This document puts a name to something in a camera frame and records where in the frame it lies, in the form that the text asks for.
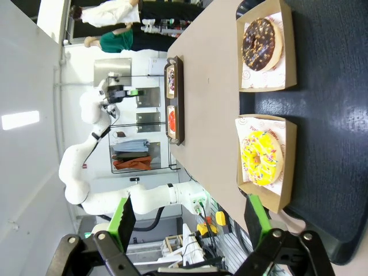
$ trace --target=wooden tray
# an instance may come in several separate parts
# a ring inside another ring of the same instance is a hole
[[[174,91],[170,91],[168,85],[168,73],[174,70]],[[168,58],[164,69],[165,78],[165,115],[166,115],[166,136],[170,144],[180,145],[184,141],[184,74],[183,61],[179,57]],[[175,133],[170,131],[168,107],[175,110]]]

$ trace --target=dark blue mat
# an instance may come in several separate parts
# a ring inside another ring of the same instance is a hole
[[[338,240],[330,257],[346,263],[368,218],[368,1],[286,1],[293,10],[298,85],[240,93],[240,110],[298,125],[288,208]]]

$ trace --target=chocolate donut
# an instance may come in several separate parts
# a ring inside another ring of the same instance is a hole
[[[254,71],[267,71],[280,59],[282,36],[278,27],[265,18],[249,25],[243,38],[243,62]]]

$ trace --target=yellow frosting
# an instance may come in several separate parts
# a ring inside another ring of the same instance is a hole
[[[250,181],[257,185],[275,182],[282,170],[280,144],[264,131],[252,132],[243,141],[241,159]]]

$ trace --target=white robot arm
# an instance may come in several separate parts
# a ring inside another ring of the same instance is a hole
[[[207,193],[195,181],[163,185],[146,190],[143,185],[107,193],[91,193],[89,184],[82,179],[82,166],[98,142],[110,131],[111,117],[120,115],[115,103],[128,97],[129,92],[119,85],[116,76],[103,80],[93,93],[84,93],[80,98],[82,120],[93,129],[82,144],[66,149],[59,167],[59,178],[65,183],[65,197],[71,204],[82,204],[88,214],[114,213],[122,197],[131,196],[133,210],[145,214],[159,207],[182,204],[192,214],[200,209],[199,202],[206,205]]]

